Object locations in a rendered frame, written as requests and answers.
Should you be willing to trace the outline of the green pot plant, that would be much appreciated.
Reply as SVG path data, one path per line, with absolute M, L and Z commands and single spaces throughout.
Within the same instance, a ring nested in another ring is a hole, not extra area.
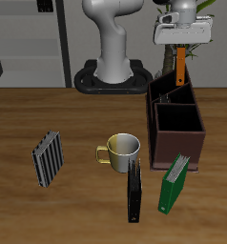
M 198 4 L 198 0 L 153 0 L 154 3 L 160 6 L 165 6 L 166 11 L 163 12 L 158 9 L 159 15 L 155 23 L 175 23 L 179 27 L 189 27 L 192 23 L 195 23 L 198 13 L 211 6 L 216 0 L 204 0 Z M 193 50 L 201 46 L 202 44 L 169 44 L 164 45 L 164 60 L 162 74 L 166 74 L 174 67 L 173 47 L 183 47 L 185 49 L 185 57 L 194 57 Z

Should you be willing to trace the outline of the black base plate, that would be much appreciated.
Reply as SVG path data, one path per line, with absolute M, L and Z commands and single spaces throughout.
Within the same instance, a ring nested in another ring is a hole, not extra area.
M 131 69 L 134 73 L 124 83 L 108 84 L 100 81 L 93 75 L 96 70 L 96 60 L 88 60 L 84 68 L 74 77 L 74 85 L 79 92 L 85 94 L 142 94 L 148 89 L 148 83 L 153 76 L 143 68 L 142 62 L 131 59 Z

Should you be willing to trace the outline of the orange book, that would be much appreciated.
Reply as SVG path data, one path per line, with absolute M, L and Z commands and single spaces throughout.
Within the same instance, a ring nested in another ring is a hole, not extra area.
M 185 81 L 185 49 L 183 47 L 176 48 L 176 84 L 182 86 Z

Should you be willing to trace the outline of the yellow and white mug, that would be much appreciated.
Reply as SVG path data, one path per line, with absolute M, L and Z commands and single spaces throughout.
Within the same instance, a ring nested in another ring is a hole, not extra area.
M 100 164 L 110 164 L 118 173 L 126 173 L 130 162 L 136 161 L 140 150 L 139 140 L 129 133 L 112 135 L 105 146 L 97 146 L 95 150 L 96 161 Z M 108 159 L 99 157 L 99 152 L 108 153 Z

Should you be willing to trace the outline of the black and white striped book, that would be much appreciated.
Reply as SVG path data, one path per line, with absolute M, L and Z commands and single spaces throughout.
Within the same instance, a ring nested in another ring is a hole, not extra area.
M 38 185 L 48 188 L 64 164 L 60 132 L 49 130 L 31 152 Z

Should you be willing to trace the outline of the black binders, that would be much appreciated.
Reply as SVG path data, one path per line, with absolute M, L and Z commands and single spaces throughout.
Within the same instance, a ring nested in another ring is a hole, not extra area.
M 52 0 L 36 0 L 39 12 L 53 12 Z

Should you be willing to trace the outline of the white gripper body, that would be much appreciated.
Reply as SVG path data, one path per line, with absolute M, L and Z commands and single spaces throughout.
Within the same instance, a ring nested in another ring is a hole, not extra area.
M 198 16 L 189 27 L 179 27 L 175 23 L 156 23 L 154 43 L 169 44 L 204 44 L 211 40 L 213 19 L 210 16 Z

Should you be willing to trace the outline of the white bookshelf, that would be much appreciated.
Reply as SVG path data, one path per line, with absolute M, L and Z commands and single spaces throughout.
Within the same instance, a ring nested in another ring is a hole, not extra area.
M 36 0 L 0 0 L 0 88 L 72 85 L 64 0 L 39 12 Z

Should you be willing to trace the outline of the green book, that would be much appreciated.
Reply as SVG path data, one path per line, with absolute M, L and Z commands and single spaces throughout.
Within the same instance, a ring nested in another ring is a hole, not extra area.
M 179 154 L 162 178 L 158 210 L 168 214 L 183 189 L 190 158 Z

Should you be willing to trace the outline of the dark brown desk caddy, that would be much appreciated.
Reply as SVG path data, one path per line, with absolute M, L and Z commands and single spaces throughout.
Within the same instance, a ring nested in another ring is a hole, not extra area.
M 160 103 L 168 94 L 170 103 Z M 182 86 L 175 84 L 175 71 L 148 85 L 146 95 L 149 160 L 151 171 L 167 171 L 179 153 L 188 156 L 189 172 L 198 172 L 205 128 L 188 70 Z

